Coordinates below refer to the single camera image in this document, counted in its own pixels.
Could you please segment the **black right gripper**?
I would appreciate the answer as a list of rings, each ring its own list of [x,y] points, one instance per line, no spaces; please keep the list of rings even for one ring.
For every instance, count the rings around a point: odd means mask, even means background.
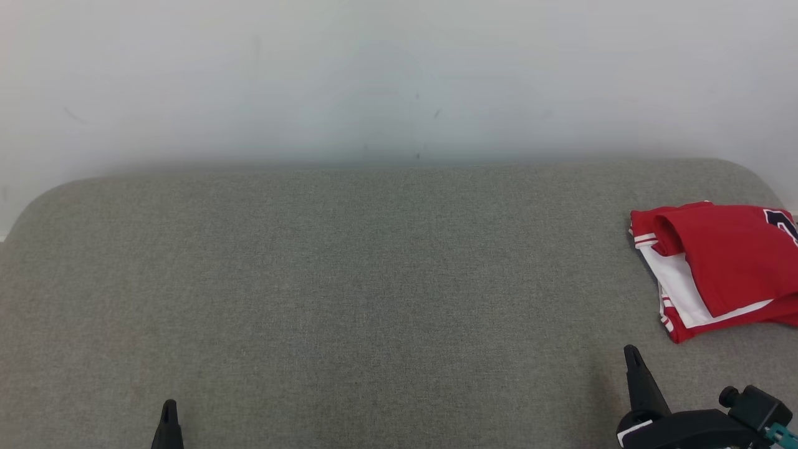
[[[630,411],[616,429],[622,448],[756,447],[759,437],[721,411],[676,412],[670,408],[638,347],[623,349]]]

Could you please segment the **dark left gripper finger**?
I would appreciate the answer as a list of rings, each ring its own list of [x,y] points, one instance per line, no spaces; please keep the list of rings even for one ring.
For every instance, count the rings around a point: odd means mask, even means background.
[[[183,449],[183,433],[178,420],[176,400],[163,403],[160,419],[152,438],[151,449]]]

